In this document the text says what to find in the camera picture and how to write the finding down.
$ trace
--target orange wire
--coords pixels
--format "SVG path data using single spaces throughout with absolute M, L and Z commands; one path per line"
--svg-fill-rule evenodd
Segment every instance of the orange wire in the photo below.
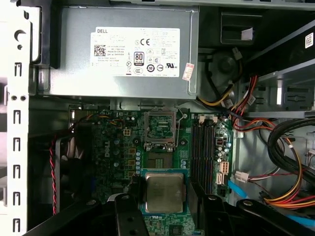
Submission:
M 272 123 L 272 122 L 269 121 L 268 119 L 264 119 L 264 118 L 256 118 L 256 119 L 253 119 L 253 120 L 250 121 L 248 124 L 245 124 L 245 125 L 243 125 L 243 126 L 239 126 L 239 125 L 237 125 L 237 124 L 235 124 L 234 126 L 237 126 L 237 127 L 239 127 L 239 128 L 246 128 L 246 127 L 252 125 L 253 123 L 259 122 L 259 121 L 263 121 L 263 122 L 266 122 L 266 123 L 268 123 L 268 124 L 270 124 L 270 125 L 272 125 L 272 126 L 276 126 L 274 123 Z

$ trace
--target dell logo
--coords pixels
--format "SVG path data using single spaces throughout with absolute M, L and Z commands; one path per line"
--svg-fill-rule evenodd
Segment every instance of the dell logo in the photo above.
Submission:
M 107 29 L 98 29 L 97 32 L 98 33 L 107 33 Z
M 109 148 L 110 148 L 110 142 L 105 142 L 105 157 L 109 157 Z

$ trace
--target barcode sticker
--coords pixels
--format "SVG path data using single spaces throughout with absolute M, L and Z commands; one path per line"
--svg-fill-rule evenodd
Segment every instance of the barcode sticker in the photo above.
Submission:
M 309 48 L 314 44 L 314 33 L 310 33 L 305 37 L 305 48 Z
M 229 108 L 231 108 L 231 107 L 234 106 L 234 104 L 233 104 L 233 102 L 232 102 L 231 99 L 225 100 L 225 101 L 224 101 L 224 104 L 225 104 L 225 107 L 226 107 L 227 109 L 229 109 Z
M 250 95 L 250 98 L 248 99 L 247 103 L 248 105 L 252 105 L 255 102 L 256 98 L 253 95 Z
M 194 64 L 186 63 L 185 71 L 183 74 L 183 80 L 189 81 L 191 79 L 194 67 L 195 67 Z

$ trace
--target yellow wire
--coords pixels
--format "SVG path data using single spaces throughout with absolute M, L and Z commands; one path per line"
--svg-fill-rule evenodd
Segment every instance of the yellow wire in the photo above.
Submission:
M 300 157 L 297 155 L 297 159 L 298 159 L 298 164 L 299 164 L 299 168 L 302 169 L 302 165 L 301 165 L 301 160 L 300 160 Z M 275 201 L 279 201 L 279 200 L 282 200 L 283 198 L 286 198 L 288 197 L 291 193 L 293 193 L 293 191 L 298 187 L 299 183 L 301 182 L 302 180 L 302 171 L 300 171 L 299 173 L 299 178 L 298 178 L 298 181 L 296 182 L 296 184 L 294 185 L 294 187 L 289 191 L 287 192 L 286 194 L 284 194 L 283 196 L 281 197 L 278 197 L 278 198 L 275 198 L 275 199 L 265 199 L 265 201 L 271 203 L 271 204 L 274 204 L 272 202 L 275 202 Z
M 295 203 L 295 204 L 273 204 L 275 206 L 278 207 L 300 207 L 300 206 L 305 206 L 305 205 L 309 205 L 309 204 L 313 204 L 315 203 L 315 201 L 310 201 L 310 202 L 306 202 L 306 203 Z
M 208 106 L 217 106 L 217 105 L 221 104 L 221 102 L 222 102 L 223 100 L 225 100 L 226 97 L 229 96 L 229 94 L 232 92 L 232 90 L 233 90 L 233 87 L 232 87 L 228 92 L 226 92 L 226 94 L 225 94 L 218 102 L 208 102 L 208 101 L 203 100 L 203 99 L 201 99 L 201 98 L 200 98 L 200 101 L 202 101 L 204 104 L 206 104 L 206 105 L 208 105 Z
M 239 66 L 240 66 L 239 76 L 241 76 L 242 73 L 243 73 L 243 66 L 242 66 L 241 61 L 239 61 Z M 220 105 L 221 102 L 223 102 L 223 100 L 225 100 L 225 99 L 230 95 L 230 93 L 231 93 L 232 90 L 233 90 L 233 87 L 234 87 L 234 86 L 232 86 L 232 88 L 231 88 L 228 92 L 226 92 L 226 94 L 225 94 L 218 102 L 208 102 L 208 101 L 203 100 L 203 99 L 201 99 L 201 98 L 199 98 L 199 99 L 200 99 L 201 102 L 203 102 L 204 104 L 206 104 L 206 105 L 208 105 L 208 106 L 217 106 L 217 105 Z
M 93 116 L 94 114 L 91 114 L 91 115 L 89 115 L 88 117 L 87 117 L 87 120 L 91 117 L 91 116 Z

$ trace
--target metal chassis panel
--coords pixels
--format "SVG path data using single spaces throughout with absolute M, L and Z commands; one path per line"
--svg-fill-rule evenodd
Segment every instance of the metal chassis panel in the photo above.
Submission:
M 147 4 L 147 5 L 212 5 L 212 6 L 225 6 L 225 7 L 250 7 L 250 8 L 266 8 L 266 9 L 291 9 L 291 10 L 315 10 L 315 3 L 305 3 L 300 0 L 295 2 L 286 2 L 283 0 L 111 0 L 111 1 L 127 1 L 134 4 Z
M 7 207 L 10 235 L 27 231 L 29 79 L 32 24 L 22 9 L 10 22 L 7 102 Z M 23 33 L 22 41 L 17 35 Z

